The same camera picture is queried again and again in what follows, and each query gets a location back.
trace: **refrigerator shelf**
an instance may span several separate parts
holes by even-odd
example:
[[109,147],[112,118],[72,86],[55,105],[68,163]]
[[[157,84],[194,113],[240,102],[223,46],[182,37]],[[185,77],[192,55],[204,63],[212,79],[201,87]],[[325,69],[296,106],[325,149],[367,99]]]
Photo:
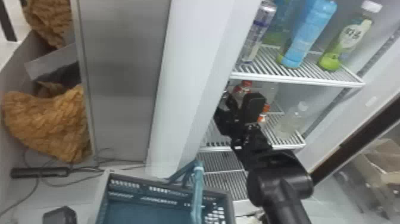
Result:
[[206,186],[229,191],[233,201],[248,199],[247,173],[233,151],[200,152],[196,157],[204,163]]
[[298,69],[289,69],[276,63],[278,47],[262,45],[251,66],[236,66],[231,79],[255,80],[307,85],[360,88],[365,85],[356,74],[341,66],[338,71],[324,71],[317,65],[320,52],[312,51]]
[[[261,130],[270,141],[272,147],[276,150],[282,149],[298,149],[305,146],[303,137],[296,132],[289,139],[280,139],[275,136],[273,128],[278,123],[279,119],[284,116],[283,113],[269,113],[267,114],[267,122],[260,123]],[[202,141],[201,150],[231,150],[230,138],[221,135],[214,120],[210,122],[208,130]]]

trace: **green bottle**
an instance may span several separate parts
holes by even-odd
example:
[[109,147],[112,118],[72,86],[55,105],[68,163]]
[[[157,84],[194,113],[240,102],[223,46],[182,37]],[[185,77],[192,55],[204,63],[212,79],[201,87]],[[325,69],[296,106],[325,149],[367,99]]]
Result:
[[356,13],[340,33],[331,41],[328,48],[318,61],[318,65],[328,71],[336,71],[340,63],[346,60],[350,53],[357,47],[365,33],[371,28],[373,19],[371,15],[378,13],[382,5],[373,1],[364,1],[361,5],[362,12]]

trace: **refrigerator door frame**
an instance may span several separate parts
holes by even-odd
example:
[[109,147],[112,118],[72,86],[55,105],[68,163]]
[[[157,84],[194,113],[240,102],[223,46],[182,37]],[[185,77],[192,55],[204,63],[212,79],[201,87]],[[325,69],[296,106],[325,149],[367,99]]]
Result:
[[192,161],[261,0],[172,0],[146,172]]

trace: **burlap bag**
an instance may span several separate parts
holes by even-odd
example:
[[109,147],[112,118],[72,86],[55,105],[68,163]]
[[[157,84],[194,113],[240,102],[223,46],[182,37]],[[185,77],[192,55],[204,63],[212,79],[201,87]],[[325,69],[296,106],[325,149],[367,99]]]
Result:
[[78,163],[90,154],[83,88],[65,91],[59,84],[41,84],[47,89],[42,97],[49,98],[15,91],[4,96],[4,123],[29,148]]
[[32,29],[50,45],[65,46],[62,34],[72,25],[69,0],[27,0],[23,11]]

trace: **plastic bottle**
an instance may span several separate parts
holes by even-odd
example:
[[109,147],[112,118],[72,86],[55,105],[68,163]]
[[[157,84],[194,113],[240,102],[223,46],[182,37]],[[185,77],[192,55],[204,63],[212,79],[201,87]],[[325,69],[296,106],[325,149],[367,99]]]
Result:
[[242,106],[243,97],[251,92],[252,81],[243,80],[240,84],[236,85],[232,90],[232,96],[237,102],[237,106]]
[[251,64],[258,49],[260,48],[262,39],[271,24],[272,18],[276,12],[276,6],[269,0],[262,1],[258,8],[257,14],[247,35],[245,44],[239,54],[236,65]]
[[308,105],[303,101],[300,101],[297,107],[290,108],[275,126],[275,135],[281,139],[290,138],[297,129],[304,126],[307,110]]
[[280,46],[290,31],[290,22],[301,0],[275,0],[277,10],[262,42]]
[[289,38],[280,49],[277,61],[286,67],[300,67],[337,7],[334,1],[306,0]]
[[373,1],[364,1],[361,8],[362,12],[356,13],[331,41],[318,62],[321,68],[336,71],[340,67],[340,62],[348,58],[365,33],[371,28],[373,24],[371,15],[378,13],[382,9],[382,5]]
[[265,122],[267,117],[265,116],[270,112],[271,105],[274,102],[275,96],[278,93],[278,83],[274,82],[253,82],[251,92],[259,92],[266,99],[264,108],[258,118],[259,122]]

